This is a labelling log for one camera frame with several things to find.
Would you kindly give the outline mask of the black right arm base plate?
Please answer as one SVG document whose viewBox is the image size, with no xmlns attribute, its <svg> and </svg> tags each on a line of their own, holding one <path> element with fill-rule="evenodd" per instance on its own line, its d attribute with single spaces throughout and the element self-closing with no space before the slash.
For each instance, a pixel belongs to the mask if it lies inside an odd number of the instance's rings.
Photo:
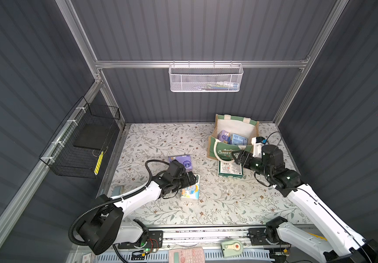
<svg viewBox="0 0 378 263">
<path fill-rule="evenodd" d="M 266 227 L 254 227 L 248 229 L 247 238 L 252 245 L 283 245 L 282 241 L 276 231 L 270 230 Z"/>
</svg>

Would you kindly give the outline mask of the light blue tissue pack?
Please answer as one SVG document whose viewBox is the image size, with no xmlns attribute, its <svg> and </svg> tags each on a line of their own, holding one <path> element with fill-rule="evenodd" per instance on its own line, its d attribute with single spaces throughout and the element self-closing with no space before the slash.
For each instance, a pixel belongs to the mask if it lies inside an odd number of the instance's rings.
<svg viewBox="0 0 378 263">
<path fill-rule="evenodd" d="M 245 146 L 248 144 L 248 139 L 238 134 L 231 135 L 231 145 Z"/>
</svg>

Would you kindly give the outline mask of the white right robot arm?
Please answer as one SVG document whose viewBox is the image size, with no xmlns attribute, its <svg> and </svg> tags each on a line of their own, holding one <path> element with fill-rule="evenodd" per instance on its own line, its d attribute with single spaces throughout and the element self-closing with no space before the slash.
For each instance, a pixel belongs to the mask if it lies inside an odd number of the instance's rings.
<svg viewBox="0 0 378 263">
<path fill-rule="evenodd" d="M 324 236 L 316 238 L 278 216 L 266 223 L 263 237 L 269 244 L 291 244 L 320 263 L 378 263 L 378 242 L 365 239 L 349 227 L 301 180 L 297 171 L 286 168 L 278 146 L 260 146 L 259 152 L 233 152 L 234 162 L 264 176 L 267 186 L 301 209 Z"/>
</svg>

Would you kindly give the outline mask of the cartoon printed tissue pack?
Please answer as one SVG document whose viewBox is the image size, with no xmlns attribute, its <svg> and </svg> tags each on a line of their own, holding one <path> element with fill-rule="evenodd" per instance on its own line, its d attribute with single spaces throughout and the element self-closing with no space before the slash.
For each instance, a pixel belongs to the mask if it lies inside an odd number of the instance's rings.
<svg viewBox="0 0 378 263">
<path fill-rule="evenodd" d="M 185 202 L 197 202 L 199 201 L 199 194 L 200 194 L 200 183 L 199 183 L 199 176 L 195 176 L 195 184 L 184 188 L 181 194 L 181 200 Z"/>
</svg>

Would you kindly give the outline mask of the purple toy camera front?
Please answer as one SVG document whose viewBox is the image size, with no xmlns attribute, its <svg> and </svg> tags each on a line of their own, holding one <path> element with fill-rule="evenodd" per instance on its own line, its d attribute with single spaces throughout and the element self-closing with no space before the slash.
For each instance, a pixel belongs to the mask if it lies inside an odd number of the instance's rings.
<svg viewBox="0 0 378 263">
<path fill-rule="evenodd" d="M 231 133 L 226 130 L 221 130 L 217 135 L 217 140 L 225 144 L 231 144 Z"/>
</svg>

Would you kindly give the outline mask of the purple toy camera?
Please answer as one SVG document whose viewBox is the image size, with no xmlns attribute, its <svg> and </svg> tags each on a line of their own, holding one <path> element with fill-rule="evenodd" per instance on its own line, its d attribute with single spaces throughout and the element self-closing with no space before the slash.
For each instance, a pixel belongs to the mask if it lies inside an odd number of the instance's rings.
<svg viewBox="0 0 378 263">
<path fill-rule="evenodd" d="M 177 155 L 177 156 L 169 156 L 168 157 L 169 162 L 172 162 L 174 160 L 181 163 L 187 172 L 193 171 L 193 163 L 191 155 Z"/>
<path fill-rule="evenodd" d="M 217 140 L 225 144 L 231 144 L 231 133 L 226 130 L 221 130 L 217 135 Z"/>
</svg>

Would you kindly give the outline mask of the green white box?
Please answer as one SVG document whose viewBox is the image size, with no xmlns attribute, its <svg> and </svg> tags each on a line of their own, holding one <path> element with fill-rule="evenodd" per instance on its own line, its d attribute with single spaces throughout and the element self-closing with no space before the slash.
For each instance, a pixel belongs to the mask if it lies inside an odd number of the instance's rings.
<svg viewBox="0 0 378 263">
<path fill-rule="evenodd" d="M 243 178 L 243 168 L 240 164 L 236 164 L 235 162 L 232 163 L 225 163 L 225 162 L 218 162 L 218 176 L 222 176 L 225 178 Z"/>
</svg>

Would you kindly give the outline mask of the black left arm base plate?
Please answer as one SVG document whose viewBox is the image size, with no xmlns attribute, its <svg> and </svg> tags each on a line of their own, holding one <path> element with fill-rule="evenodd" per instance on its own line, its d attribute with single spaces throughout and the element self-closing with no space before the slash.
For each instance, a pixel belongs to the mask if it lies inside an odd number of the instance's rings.
<svg viewBox="0 0 378 263">
<path fill-rule="evenodd" d="M 163 231 L 148 231 L 142 234 L 136 243 L 124 242 L 117 244 L 118 249 L 158 249 L 163 244 Z"/>
</svg>

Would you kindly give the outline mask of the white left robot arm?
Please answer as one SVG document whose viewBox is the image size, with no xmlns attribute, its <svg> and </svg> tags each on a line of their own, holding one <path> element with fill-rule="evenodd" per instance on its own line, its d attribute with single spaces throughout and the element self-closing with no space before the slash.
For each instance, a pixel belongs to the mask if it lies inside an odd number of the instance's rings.
<svg viewBox="0 0 378 263">
<path fill-rule="evenodd" d="M 149 229 L 137 219 L 126 222 L 127 216 L 147 203 L 164 199 L 170 193 L 177 194 L 197 182 L 196 176 L 177 160 L 167 163 L 167 169 L 156 175 L 149 168 L 152 162 L 145 162 L 148 181 L 139 189 L 115 197 L 97 197 L 94 206 L 70 225 L 69 240 L 75 245 L 89 247 L 96 255 L 110 247 L 117 249 L 117 245 L 123 243 L 144 247 Z"/>
</svg>

